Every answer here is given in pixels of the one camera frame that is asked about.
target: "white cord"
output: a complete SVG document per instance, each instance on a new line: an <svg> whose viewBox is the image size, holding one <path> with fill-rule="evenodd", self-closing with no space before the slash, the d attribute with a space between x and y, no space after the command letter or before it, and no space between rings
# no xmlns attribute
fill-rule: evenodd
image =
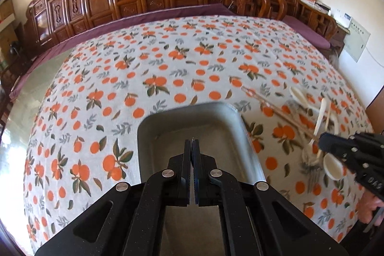
<svg viewBox="0 0 384 256"><path fill-rule="evenodd" d="M371 54L371 52L368 50L368 48L365 47L365 49L366 49L367 52L370 54L370 56L372 57L372 59L375 60L375 62L376 62L379 66L381 66L382 68L384 68L384 65L380 64L379 61L377 61L377 60L375 59L375 57Z"/></svg>

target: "silver screw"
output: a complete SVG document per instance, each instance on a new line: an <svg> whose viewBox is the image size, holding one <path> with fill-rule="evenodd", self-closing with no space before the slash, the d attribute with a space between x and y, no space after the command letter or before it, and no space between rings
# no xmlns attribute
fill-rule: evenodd
<svg viewBox="0 0 384 256"><path fill-rule="evenodd" d="M172 177L175 173L172 169L165 169L161 174L163 175L163 177L169 178Z"/></svg>
<svg viewBox="0 0 384 256"><path fill-rule="evenodd" d="M220 169L212 169L211 170L211 176L212 177L221 177L223 175L223 172Z"/></svg>
<svg viewBox="0 0 384 256"><path fill-rule="evenodd" d="M119 192L123 192L123 191L127 190L128 187L129 187L129 184L127 184L126 182L119 182L116 185L116 190L118 190Z"/></svg>
<svg viewBox="0 0 384 256"><path fill-rule="evenodd" d="M260 191L266 191L268 190L269 186L268 183L260 181L256 184L256 188L258 188Z"/></svg>

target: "rectangular basin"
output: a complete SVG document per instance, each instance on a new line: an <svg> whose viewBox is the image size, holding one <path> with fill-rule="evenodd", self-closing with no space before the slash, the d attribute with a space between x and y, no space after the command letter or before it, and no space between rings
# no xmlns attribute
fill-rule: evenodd
<svg viewBox="0 0 384 256"><path fill-rule="evenodd" d="M156 113L138 128L141 181L167 168L170 157L182 154L185 139L198 139L202 154L237 180L265 181L262 167L237 109L221 102ZM193 201L193 186L190 187ZM160 255L225 255L218 207L166 209Z"/></svg>

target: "glass tabletop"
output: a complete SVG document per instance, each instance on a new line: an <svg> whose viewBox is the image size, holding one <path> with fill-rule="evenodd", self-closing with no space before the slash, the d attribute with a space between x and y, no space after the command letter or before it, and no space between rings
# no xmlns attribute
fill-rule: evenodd
<svg viewBox="0 0 384 256"><path fill-rule="evenodd" d="M67 50L36 68L14 102L0 143L0 219L28 254L33 254L24 215L23 176L35 116Z"/></svg>

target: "human hand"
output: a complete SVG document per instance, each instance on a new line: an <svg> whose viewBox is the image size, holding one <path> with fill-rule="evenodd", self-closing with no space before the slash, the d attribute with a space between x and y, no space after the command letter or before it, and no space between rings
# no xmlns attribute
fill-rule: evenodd
<svg viewBox="0 0 384 256"><path fill-rule="evenodd" d="M362 223L370 223L373 214L372 212L375 211L378 207L384 207L384 202L380 200L377 196L373 195L368 190L365 190L363 193L360 201L358 202L358 217L359 220ZM376 221L375 226L380 226L381 222L383 221L384 214L382 214Z"/></svg>

